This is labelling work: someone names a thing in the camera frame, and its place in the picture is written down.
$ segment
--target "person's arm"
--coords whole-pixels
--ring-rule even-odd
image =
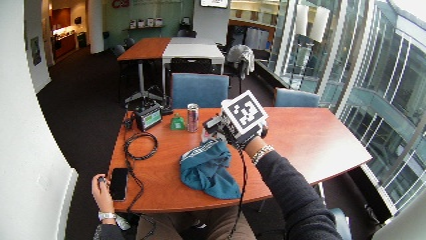
[[[103,213],[115,213],[115,205],[110,194],[110,182],[107,180],[100,181],[100,178],[106,178],[106,174],[98,174],[92,179],[92,195],[99,206],[99,211]],[[114,218],[103,219],[103,224],[96,234],[102,240],[124,240],[122,229]]]
[[[245,148],[249,157],[253,158],[267,145],[265,141],[256,137]],[[336,230],[335,215],[288,159],[276,151],[267,151],[256,167],[280,204],[288,238],[341,239]]]

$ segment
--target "green object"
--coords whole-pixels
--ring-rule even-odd
[[[185,130],[185,121],[179,113],[176,113],[175,117],[172,118],[171,128],[172,130]]]

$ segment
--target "person's hand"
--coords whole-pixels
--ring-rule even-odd
[[[92,195],[100,211],[115,213],[115,205],[110,194],[110,181],[106,178],[106,174],[98,174],[92,179]]]

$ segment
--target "small electronic device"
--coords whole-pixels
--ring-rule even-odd
[[[128,173],[129,170],[127,168],[115,168],[112,170],[110,193],[112,196],[112,200],[115,201],[125,200],[125,192],[128,188]]]
[[[152,126],[159,124],[163,120],[161,108],[157,103],[155,103],[149,108],[137,110],[133,113],[137,128],[143,132],[145,132]]]
[[[267,136],[268,114],[259,103],[252,92],[248,90],[233,100],[223,101],[221,114],[204,122],[204,128],[209,135],[227,141],[224,127],[227,126],[231,134],[237,139],[243,135],[259,134]]]

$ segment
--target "black cable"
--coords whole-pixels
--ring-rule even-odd
[[[129,147],[131,147],[131,144],[135,142],[135,140],[141,137],[149,137],[155,141],[155,147],[147,155],[137,157],[131,153]],[[133,160],[147,160],[148,158],[151,158],[156,154],[157,148],[159,148],[159,140],[157,140],[156,136],[152,135],[149,132],[136,133],[124,143],[124,153]]]
[[[137,200],[139,200],[139,199],[141,198],[141,196],[144,195],[145,187],[144,187],[144,182],[137,178],[137,176],[136,176],[136,174],[135,174],[133,166],[132,166],[132,164],[131,164],[131,161],[129,161],[129,158],[128,158],[128,157],[131,157],[133,160],[145,160],[145,159],[148,159],[149,157],[152,157],[152,155],[157,152],[159,141],[157,141],[157,138],[156,138],[151,133],[148,133],[148,132],[144,132],[144,134],[137,134],[137,133],[136,133],[136,134],[133,134],[133,136],[132,136],[129,139],[125,138],[127,133],[128,133],[128,130],[131,129],[131,128],[127,126],[127,124],[129,124],[129,123],[128,123],[129,121],[131,121],[131,127],[132,127],[132,117],[131,117],[131,118],[128,117],[128,105],[125,106],[125,115],[127,115],[127,118],[125,118],[125,120],[124,120],[124,129],[125,129],[125,130],[124,130],[124,135],[123,135],[123,137],[124,137],[124,142],[125,142],[125,144],[124,144],[124,159],[125,159],[127,168],[128,168],[128,170],[129,170],[129,174],[131,174],[132,178],[135,179],[135,182],[136,182],[137,186],[140,187],[140,191],[139,191],[139,193],[136,194],[136,196],[135,196],[135,198],[133,198],[133,200],[132,200],[132,203],[131,203],[129,207],[127,208],[127,212],[131,213],[131,214],[133,214],[133,215],[136,215],[136,216],[139,216],[140,218],[145,219],[145,221],[148,221],[148,222],[152,224],[151,231],[147,233],[147,235],[145,235],[145,236],[143,237],[143,239],[141,239],[141,240],[145,240],[145,239],[149,238],[149,236],[152,236],[152,235],[155,234],[155,231],[156,231],[156,221],[155,221],[155,219],[153,219],[152,217],[149,217],[148,215],[145,215],[145,214],[143,214],[143,213],[137,214],[137,213],[133,213],[133,212],[132,212],[132,207],[133,207],[135,203],[137,202]],[[151,153],[147,154],[145,156],[143,156],[143,157],[136,157],[136,156],[133,156],[133,155],[129,153],[129,146],[131,146],[132,142],[133,142],[137,138],[144,137],[144,136],[149,136],[149,137],[153,139],[153,141],[155,141],[155,148],[153,148],[153,150],[151,151]]]
[[[239,220],[240,220],[241,213],[243,213],[243,199],[244,199],[244,194],[245,194],[245,187],[247,187],[247,184],[248,184],[248,177],[249,177],[248,168],[247,168],[247,165],[245,165],[244,154],[243,154],[243,147],[240,146],[239,143],[236,143],[236,146],[237,146],[239,154],[240,154],[240,157],[241,157],[241,160],[243,160],[243,175],[244,175],[244,178],[243,178],[243,189],[241,189],[240,202],[239,202],[237,218],[236,218],[235,226],[233,226],[233,228],[231,230],[231,233],[229,233],[227,239],[232,239],[232,236],[233,236],[233,234],[235,234],[235,232],[237,230],[237,224],[239,224]]]

